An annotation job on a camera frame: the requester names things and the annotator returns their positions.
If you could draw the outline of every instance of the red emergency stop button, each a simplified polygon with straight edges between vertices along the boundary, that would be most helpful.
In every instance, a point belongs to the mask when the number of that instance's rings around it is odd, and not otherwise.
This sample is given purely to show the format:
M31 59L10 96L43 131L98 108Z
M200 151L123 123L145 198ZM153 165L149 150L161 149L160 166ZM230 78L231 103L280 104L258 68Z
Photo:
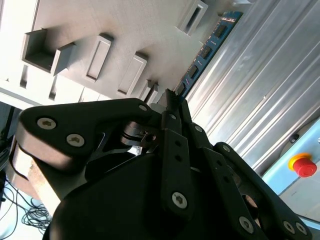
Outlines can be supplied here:
M311 177L317 171L317 165L312 162L309 153L300 153L289 160L289 169L295 171L300 177Z

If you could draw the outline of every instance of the blue circuit board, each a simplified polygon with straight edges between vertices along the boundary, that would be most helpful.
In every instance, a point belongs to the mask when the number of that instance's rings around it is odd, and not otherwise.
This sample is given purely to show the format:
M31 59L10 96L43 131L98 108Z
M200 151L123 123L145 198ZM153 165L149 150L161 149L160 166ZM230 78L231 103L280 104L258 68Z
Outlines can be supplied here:
M222 15L220 21L217 23L209 38L205 44L203 44L191 66L181 79L180 84L175 89L180 101L186 98L187 94L224 43L242 14L243 13L239 11L227 11Z

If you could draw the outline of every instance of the screw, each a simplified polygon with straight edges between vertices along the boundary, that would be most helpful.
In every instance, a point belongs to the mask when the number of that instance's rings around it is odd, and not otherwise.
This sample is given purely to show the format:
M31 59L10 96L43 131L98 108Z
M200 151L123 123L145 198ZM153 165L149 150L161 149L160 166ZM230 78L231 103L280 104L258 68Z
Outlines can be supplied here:
M290 233L295 234L295 229L289 222L283 221L283 225Z
M172 119L177 119L175 115L173 114L169 114L169 116L172 118Z
M52 130L57 126L55 121L47 117L40 118L36 123L40 128L45 130Z
M194 128L195 128L195 130L197 130L200 133L202 133L202 131L203 131L202 128L199 127L198 125L196 125Z
M246 230L248 233L253 234L255 229L252 223L246 218L245 216L239 217L239 223L241 224L241 227L243 227L244 230Z
M143 110L143 111L147 111L147 108L146 108L145 106L143 106L143 105L139 105L139 108L140 108L141 110Z
M300 232L302 232L304 235L308 235L307 230L300 222L296 222L295 225Z
M227 151L228 153L230 153L230 148L226 145L223 145L222 148Z
M177 191L172 194L172 201L180 209L185 209L188 205L186 197Z
M66 141L73 147L80 148L85 144L85 139L79 134L70 134L66 137Z

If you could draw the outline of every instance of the corrugated metal panel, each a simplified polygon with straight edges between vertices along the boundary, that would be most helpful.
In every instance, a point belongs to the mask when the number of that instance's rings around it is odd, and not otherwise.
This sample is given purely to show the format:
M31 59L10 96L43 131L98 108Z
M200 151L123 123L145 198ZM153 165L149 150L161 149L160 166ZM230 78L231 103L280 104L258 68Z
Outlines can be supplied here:
M319 115L319 15L319 0L257 1L187 98L210 141L229 143L258 172Z

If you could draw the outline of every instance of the black cable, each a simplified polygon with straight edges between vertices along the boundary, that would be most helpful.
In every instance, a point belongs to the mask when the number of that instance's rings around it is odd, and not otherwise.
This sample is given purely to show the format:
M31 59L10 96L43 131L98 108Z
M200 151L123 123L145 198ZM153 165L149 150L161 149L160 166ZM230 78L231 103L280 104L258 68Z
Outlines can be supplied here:
M13 189L15 189L14 186L9 181L8 181L8 184ZM34 198L31 198L30 202L28 202L20 192L17 191L17 194L19 194L20 197L24 200L24 202L30 207L30 209L26 209L20 204L16 204L18 207L22 208L25 213L21 219L21 222L27 226L32 226L34 228L37 228L39 232L43 235L51 222L51 216L47 211L45 205L43 204L36 205L33 202L35 200Z
M11 190L11 189L9 189L10 190L10 192L12 193L12 197L13 197L13 199L15 199L15 194L14 194L14 192ZM13 202L11 202L11 204L10 204L10 206L9 206L9 208L8 208L8 210L5 212L5 214L0 218L0 221L7 215L7 213L10 211L10 209L11 209L11 207L12 207L12 205L13 205L14 203Z
M1 240L9 238L12 234L14 234L14 232L17 228L17 225L18 225L18 190L16 191L16 196L15 196L15 207L16 207L16 220L15 220L15 225L14 225L13 231L8 236L1 238Z

